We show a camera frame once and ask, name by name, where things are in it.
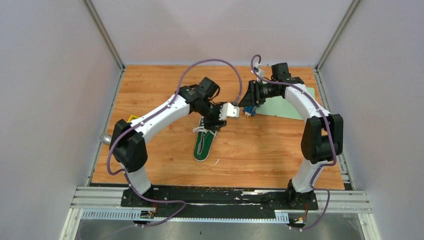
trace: gray wall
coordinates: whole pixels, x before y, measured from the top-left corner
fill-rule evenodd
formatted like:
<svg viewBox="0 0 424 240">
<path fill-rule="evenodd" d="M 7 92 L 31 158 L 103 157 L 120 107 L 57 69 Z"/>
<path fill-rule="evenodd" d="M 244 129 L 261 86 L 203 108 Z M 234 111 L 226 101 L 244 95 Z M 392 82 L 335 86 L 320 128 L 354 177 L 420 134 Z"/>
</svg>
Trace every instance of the gray wall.
<svg viewBox="0 0 424 240">
<path fill-rule="evenodd" d="M 0 31 L 0 238 L 57 239 L 119 70 L 80 0 L 1 1 Z"/>
<path fill-rule="evenodd" d="M 93 0 L 125 64 L 318 63 L 351 0 Z"/>
<path fill-rule="evenodd" d="M 323 69 L 382 239 L 423 239 L 424 1 L 364 0 Z"/>
</svg>

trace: shoe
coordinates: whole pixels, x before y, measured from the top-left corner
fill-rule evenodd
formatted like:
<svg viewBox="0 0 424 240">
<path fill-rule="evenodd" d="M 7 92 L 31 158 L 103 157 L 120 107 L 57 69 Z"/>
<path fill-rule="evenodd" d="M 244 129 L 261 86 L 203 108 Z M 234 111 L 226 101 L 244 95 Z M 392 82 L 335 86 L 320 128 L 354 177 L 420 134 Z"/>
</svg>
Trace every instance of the shoe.
<svg viewBox="0 0 424 240">
<path fill-rule="evenodd" d="M 204 127 L 204 117 L 200 118 L 198 127 L 193 129 L 193 133 L 197 133 L 197 141 L 194 146 L 194 159 L 198 162 L 203 162 L 209 157 L 211 152 L 212 143 L 217 137 L 216 130 L 207 130 Z"/>
</svg>

